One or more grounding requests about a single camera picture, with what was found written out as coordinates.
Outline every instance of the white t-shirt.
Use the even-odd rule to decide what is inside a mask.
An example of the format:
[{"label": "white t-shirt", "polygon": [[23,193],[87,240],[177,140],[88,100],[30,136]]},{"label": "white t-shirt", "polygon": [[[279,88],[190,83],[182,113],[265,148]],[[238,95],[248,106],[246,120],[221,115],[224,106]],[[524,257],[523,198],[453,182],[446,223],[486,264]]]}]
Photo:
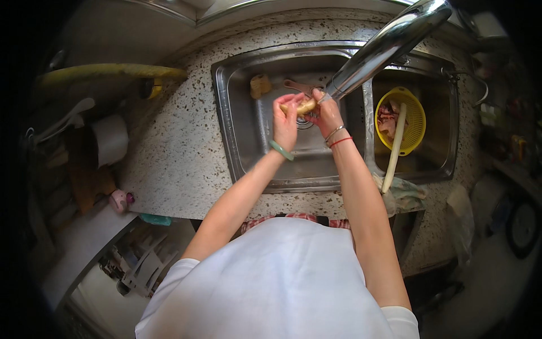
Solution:
[{"label": "white t-shirt", "polygon": [[176,262],[135,327],[142,338],[419,338],[414,314],[379,308],[350,230],[272,218],[202,262]]}]

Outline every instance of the woman's left hand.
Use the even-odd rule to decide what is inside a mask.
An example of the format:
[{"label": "woman's left hand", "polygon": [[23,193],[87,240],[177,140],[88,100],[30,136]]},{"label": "woman's left hand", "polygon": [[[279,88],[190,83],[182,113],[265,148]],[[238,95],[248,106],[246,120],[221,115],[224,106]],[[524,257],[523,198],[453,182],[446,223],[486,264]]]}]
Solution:
[{"label": "woman's left hand", "polygon": [[[294,149],[298,137],[297,108],[305,98],[305,94],[286,94],[273,101],[273,139],[286,151]],[[288,113],[280,109],[280,105],[288,106]]]}]

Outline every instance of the red checkered apron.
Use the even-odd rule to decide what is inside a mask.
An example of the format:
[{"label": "red checkered apron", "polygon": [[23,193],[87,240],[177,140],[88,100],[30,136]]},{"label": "red checkered apron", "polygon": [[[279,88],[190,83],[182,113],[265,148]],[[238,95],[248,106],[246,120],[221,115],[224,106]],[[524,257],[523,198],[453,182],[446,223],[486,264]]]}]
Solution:
[{"label": "red checkered apron", "polygon": [[[314,222],[317,222],[316,216],[307,214],[307,213],[289,213],[284,216],[285,218],[300,218],[300,219],[307,219]],[[259,218],[258,220],[250,220],[245,221],[241,225],[241,234],[245,233],[249,229],[253,228],[254,226],[258,225],[260,222],[266,221],[267,219],[275,218],[275,215],[266,215],[264,217]],[[333,228],[346,228],[350,229],[350,223],[347,219],[344,220],[331,220],[330,219],[330,227]]]}]

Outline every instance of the woman's right hand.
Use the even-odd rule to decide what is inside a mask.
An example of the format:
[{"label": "woman's right hand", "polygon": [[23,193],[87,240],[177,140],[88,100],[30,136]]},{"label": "woman's right hand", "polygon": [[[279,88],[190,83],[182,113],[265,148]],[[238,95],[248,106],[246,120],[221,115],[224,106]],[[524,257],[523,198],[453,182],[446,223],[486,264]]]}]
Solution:
[{"label": "woman's right hand", "polygon": [[[312,90],[312,97],[318,102],[324,96],[324,92],[317,88]],[[339,107],[335,100],[326,100],[317,105],[313,111],[317,117],[305,115],[305,120],[310,121],[320,128],[322,136],[327,138],[337,127],[344,125],[343,118],[340,116]]]}]

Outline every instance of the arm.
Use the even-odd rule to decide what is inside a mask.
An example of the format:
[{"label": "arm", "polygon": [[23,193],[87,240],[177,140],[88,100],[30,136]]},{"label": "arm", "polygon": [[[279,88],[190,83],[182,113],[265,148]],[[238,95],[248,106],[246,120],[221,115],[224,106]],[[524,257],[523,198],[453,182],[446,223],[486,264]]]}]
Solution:
[{"label": "arm", "polygon": [[[320,91],[314,91],[313,95],[317,100],[322,97]],[[320,127],[325,137],[343,125],[334,100],[321,103],[319,118],[309,119]],[[348,131],[342,129],[332,136],[329,143],[349,136]],[[386,207],[371,173],[351,139],[336,144],[332,151],[356,256],[365,274],[367,289],[380,307],[403,306],[411,310]]]},{"label": "arm", "polygon": [[[288,94],[273,102],[273,138],[288,152],[297,138],[296,108],[303,98],[303,93]],[[288,115],[279,108],[280,104],[288,105]],[[201,261],[226,245],[284,160],[280,153],[271,150],[231,186],[209,210],[181,259]]]}]

